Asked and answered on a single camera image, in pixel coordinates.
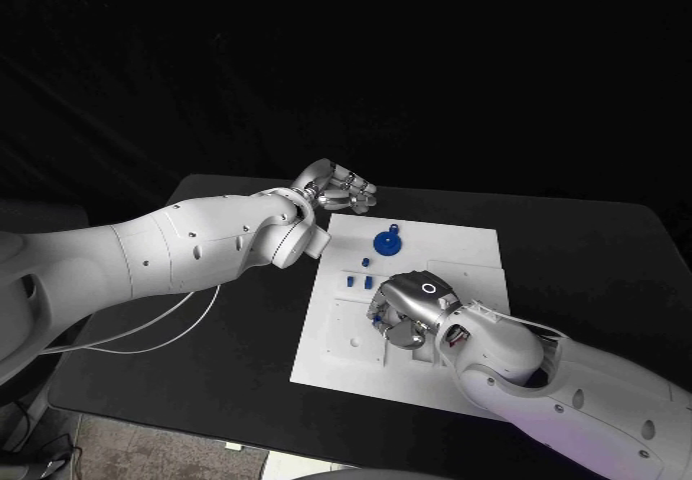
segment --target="small blue part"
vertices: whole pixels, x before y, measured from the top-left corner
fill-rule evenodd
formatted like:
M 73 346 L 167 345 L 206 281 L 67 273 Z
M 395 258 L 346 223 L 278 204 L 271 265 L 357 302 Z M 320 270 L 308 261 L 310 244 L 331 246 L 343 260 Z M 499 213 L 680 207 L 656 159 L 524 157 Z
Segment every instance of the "small blue part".
M 399 226 L 393 223 L 388 232 L 377 233 L 372 242 L 375 251 L 385 257 L 396 255 L 400 250 Z

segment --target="gray floor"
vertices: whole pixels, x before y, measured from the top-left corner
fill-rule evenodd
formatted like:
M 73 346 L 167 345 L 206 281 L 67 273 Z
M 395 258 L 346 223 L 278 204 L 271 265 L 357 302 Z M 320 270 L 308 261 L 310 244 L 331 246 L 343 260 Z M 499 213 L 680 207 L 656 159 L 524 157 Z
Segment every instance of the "gray floor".
M 83 416 L 78 435 L 83 480 L 255 480 L 268 452 Z

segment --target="white platform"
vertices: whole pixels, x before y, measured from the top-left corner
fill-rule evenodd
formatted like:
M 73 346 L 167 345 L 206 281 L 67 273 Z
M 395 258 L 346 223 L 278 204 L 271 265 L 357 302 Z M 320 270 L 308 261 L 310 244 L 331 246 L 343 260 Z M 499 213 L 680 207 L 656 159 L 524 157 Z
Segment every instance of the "white platform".
M 383 257 L 372 240 L 392 223 L 399 226 L 402 249 Z M 386 344 L 364 316 L 379 284 L 412 270 L 438 275 L 464 303 L 480 300 L 509 314 L 496 231 L 333 214 L 328 233 L 291 382 L 499 420 L 458 392 L 432 338 L 419 350 L 400 350 Z M 370 259 L 367 268 L 363 257 Z M 364 289 L 367 275 L 370 290 Z M 349 276 L 354 278 L 350 288 Z

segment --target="white panel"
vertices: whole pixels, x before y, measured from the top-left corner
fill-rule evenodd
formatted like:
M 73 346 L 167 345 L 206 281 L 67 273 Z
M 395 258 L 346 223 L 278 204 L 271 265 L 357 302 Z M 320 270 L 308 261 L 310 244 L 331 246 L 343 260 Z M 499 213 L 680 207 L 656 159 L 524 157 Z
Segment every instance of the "white panel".
M 402 248 L 396 255 L 383 257 L 376 253 L 372 241 L 379 232 L 389 230 L 392 223 L 399 226 Z M 473 406 L 457 390 L 450 369 L 442 366 L 437 353 L 431 354 L 434 339 L 429 336 L 426 341 L 429 345 L 415 353 L 385 343 L 382 365 L 369 356 L 367 360 L 349 358 L 349 355 L 360 354 L 364 358 L 364 351 L 356 352 L 356 347 L 349 345 L 356 330 L 341 331 L 337 335 L 343 337 L 340 341 L 336 339 L 337 336 L 327 336 L 330 329 L 339 331 L 330 324 L 333 312 L 339 312 L 340 321 L 346 320 L 349 329 L 357 328 L 363 338 L 370 338 L 364 336 L 369 330 L 377 336 L 364 317 L 364 311 L 379 283 L 398 273 L 428 269 L 428 264 L 431 271 L 452 287 L 460 285 L 464 291 L 473 291 L 475 300 L 488 306 L 496 304 L 504 306 L 500 311 L 509 312 L 496 231 L 333 214 L 328 234 L 331 241 L 320 259 L 291 381 L 499 419 L 494 414 Z M 370 259 L 369 267 L 362 266 L 364 257 Z M 464 273 L 483 283 L 477 290 L 471 290 Z M 350 288 L 346 284 L 349 275 L 354 277 Z M 367 275 L 373 277 L 372 290 L 364 290 Z M 343 305 L 354 304 L 362 307 L 344 308 L 340 305 L 340 309 L 331 310 L 337 301 L 347 301 Z M 339 343 L 337 355 L 327 353 L 327 341 Z

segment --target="white cable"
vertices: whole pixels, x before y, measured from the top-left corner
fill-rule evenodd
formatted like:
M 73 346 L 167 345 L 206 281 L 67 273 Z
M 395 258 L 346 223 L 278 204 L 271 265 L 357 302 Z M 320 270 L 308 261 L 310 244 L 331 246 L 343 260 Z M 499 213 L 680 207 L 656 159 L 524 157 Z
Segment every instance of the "white cable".
M 163 312 L 150 322 L 147 322 L 144 325 L 140 325 L 137 328 L 132 328 L 127 332 L 119 333 L 118 335 L 114 335 L 112 337 L 105 338 L 104 340 L 98 340 L 91 343 L 85 343 L 83 345 L 73 345 L 72 347 L 53 347 L 53 348 L 46 348 L 39 355 L 46 355 L 49 353 L 65 353 L 65 352 L 73 352 L 75 350 L 80 350 L 82 348 L 92 347 L 95 345 L 101 345 L 102 343 L 112 342 L 114 340 L 118 340 L 122 337 L 127 337 L 132 333 L 138 332 L 140 330 L 144 330 L 147 327 L 150 327 L 158 320 L 161 320 L 164 317 L 167 317 L 180 307 L 180 305 L 187 301 L 187 299 L 191 297 L 191 294 L 194 292 L 190 292 L 184 298 L 173 305 L 166 312 Z
M 532 325 L 533 327 L 542 328 L 543 330 L 548 330 L 548 331 L 556 333 L 562 338 L 569 338 L 559 330 L 555 330 L 555 328 L 546 327 L 545 325 L 540 325 L 539 323 L 529 322 L 527 320 L 516 318 L 512 315 L 504 315 L 504 313 L 500 313 L 496 310 L 493 310 L 491 308 L 487 308 L 477 300 L 473 300 L 473 303 L 474 303 L 474 305 L 477 305 L 480 308 L 486 309 L 494 315 L 499 315 L 500 317 L 504 317 L 507 320 L 513 320 L 514 322 L 524 323 L 526 325 Z
M 164 347 L 166 345 L 170 345 L 178 338 L 181 338 L 187 334 L 187 332 L 197 326 L 199 322 L 204 318 L 206 313 L 212 309 L 213 302 L 216 301 L 216 295 L 219 294 L 219 289 L 220 289 L 220 285 L 216 286 L 216 292 L 213 292 L 212 301 L 209 302 L 209 306 L 206 307 L 204 313 L 197 318 L 197 321 L 191 324 L 191 326 L 187 328 L 187 330 L 184 330 L 184 332 L 177 337 L 171 338 L 166 343 L 161 343 L 155 347 L 145 348 L 144 350 L 135 350 L 135 351 L 131 351 L 131 352 L 121 352 L 118 350 L 106 350 L 105 348 L 95 348 L 95 347 L 85 347 L 85 348 L 88 350 L 96 350 L 98 352 L 116 353 L 118 355 L 134 355 L 135 353 L 151 352 L 154 350 L 158 350 L 158 348 Z

